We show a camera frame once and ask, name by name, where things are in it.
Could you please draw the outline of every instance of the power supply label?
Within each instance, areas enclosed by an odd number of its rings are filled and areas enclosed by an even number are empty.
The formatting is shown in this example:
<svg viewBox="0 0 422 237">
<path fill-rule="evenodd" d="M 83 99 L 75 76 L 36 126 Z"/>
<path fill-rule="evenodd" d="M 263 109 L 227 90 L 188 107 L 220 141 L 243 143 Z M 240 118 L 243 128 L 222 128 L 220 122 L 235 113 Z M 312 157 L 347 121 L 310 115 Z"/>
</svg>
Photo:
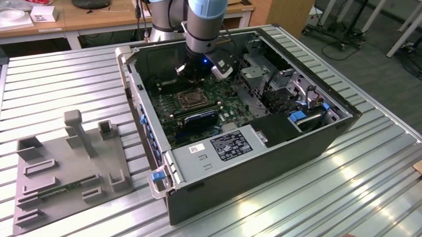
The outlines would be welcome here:
<svg viewBox="0 0 422 237">
<path fill-rule="evenodd" d="M 254 150 L 240 131 L 212 139 L 211 144 L 222 161 L 228 161 Z"/>
</svg>

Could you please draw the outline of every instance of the circuit board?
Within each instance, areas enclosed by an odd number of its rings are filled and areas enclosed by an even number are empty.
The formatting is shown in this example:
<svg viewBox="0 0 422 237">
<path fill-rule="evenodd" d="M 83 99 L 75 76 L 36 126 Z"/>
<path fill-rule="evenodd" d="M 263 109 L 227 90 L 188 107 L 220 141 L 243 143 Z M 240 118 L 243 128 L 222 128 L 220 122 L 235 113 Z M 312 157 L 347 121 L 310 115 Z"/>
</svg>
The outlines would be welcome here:
<svg viewBox="0 0 422 237">
<path fill-rule="evenodd" d="M 254 119 L 246 105 L 232 90 L 232 81 L 216 82 L 213 76 L 204 78 L 200 85 L 167 95 L 152 96 L 149 99 L 161 127 L 173 149 L 223 133 L 222 126 L 235 124 L 240 127 Z M 180 125 L 188 116 L 208 111 L 218 111 L 218 122 L 199 132 L 180 131 Z"/>
</svg>

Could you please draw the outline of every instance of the caster wheel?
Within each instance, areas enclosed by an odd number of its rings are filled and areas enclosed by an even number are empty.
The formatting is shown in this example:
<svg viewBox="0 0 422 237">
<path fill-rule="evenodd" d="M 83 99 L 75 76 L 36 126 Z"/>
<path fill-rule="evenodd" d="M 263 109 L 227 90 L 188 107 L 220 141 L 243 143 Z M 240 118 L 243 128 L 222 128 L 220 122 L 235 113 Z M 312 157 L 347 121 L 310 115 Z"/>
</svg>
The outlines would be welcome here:
<svg viewBox="0 0 422 237">
<path fill-rule="evenodd" d="M 302 31 L 302 33 L 303 33 L 304 36 L 307 36 L 307 35 L 310 34 L 310 32 L 311 32 L 311 31 L 310 31 L 308 29 L 304 29 L 304 30 Z"/>
</svg>

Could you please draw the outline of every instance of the barcode sticker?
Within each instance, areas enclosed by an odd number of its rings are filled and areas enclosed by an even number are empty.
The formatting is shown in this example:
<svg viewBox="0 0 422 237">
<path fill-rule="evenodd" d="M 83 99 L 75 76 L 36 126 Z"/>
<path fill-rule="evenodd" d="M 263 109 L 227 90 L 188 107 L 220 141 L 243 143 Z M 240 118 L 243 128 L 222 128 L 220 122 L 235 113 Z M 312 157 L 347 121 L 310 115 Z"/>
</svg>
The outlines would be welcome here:
<svg viewBox="0 0 422 237">
<path fill-rule="evenodd" d="M 41 29 L 39 32 L 61 31 L 61 28 Z"/>
</svg>

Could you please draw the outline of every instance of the floor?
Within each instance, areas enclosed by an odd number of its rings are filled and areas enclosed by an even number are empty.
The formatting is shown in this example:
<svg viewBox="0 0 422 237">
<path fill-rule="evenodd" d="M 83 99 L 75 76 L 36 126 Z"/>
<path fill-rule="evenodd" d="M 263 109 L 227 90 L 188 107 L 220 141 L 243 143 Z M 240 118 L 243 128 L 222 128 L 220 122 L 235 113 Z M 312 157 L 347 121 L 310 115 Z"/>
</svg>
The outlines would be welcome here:
<svg viewBox="0 0 422 237">
<path fill-rule="evenodd" d="M 316 7 L 324 9 L 328 0 L 316 0 Z M 338 12 L 343 1 L 338 0 L 331 13 Z M 354 2 L 344 18 L 344 24 L 352 19 L 359 7 Z M 359 18 L 356 29 L 360 29 L 370 17 L 372 10 L 366 7 Z M 400 23 L 388 17 L 379 15 L 368 32 L 367 42 L 360 50 L 346 60 L 335 61 L 323 56 L 320 49 L 335 40 L 316 32 L 300 37 L 300 42 L 334 66 L 334 68 L 364 90 L 366 93 L 419 132 L 422 133 L 422 81 L 418 80 L 404 69 L 410 67 L 408 59 L 398 54 L 392 58 L 384 55 L 392 44 L 400 37 L 396 29 Z M 422 34 L 414 32 L 410 41 L 415 41 Z M 332 58 L 343 58 L 355 51 L 350 47 L 346 51 L 339 51 L 336 47 L 328 46 L 326 54 Z M 414 61 L 422 66 L 422 56 L 416 56 Z"/>
</svg>

